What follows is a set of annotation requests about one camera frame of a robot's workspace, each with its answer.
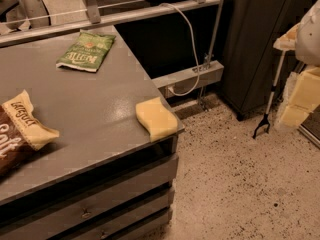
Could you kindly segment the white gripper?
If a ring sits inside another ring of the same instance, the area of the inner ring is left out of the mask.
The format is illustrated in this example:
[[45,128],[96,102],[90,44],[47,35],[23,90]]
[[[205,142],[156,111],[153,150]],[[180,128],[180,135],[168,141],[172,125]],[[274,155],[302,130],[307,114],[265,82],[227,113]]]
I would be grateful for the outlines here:
[[299,127],[320,105],[320,0],[309,9],[300,21],[295,55],[308,65],[299,74],[292,95],[291,106],[286,106],[280,116],[280,123],[287,127]]

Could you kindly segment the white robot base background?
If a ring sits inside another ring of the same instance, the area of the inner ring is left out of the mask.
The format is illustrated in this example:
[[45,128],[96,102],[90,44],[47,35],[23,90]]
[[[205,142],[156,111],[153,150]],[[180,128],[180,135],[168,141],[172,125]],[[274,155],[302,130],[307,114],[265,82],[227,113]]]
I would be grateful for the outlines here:
[[10,30],[18,30],[26,20],[30,28],[51,25],[49,12],[43,0],[0,0],[1,22]]

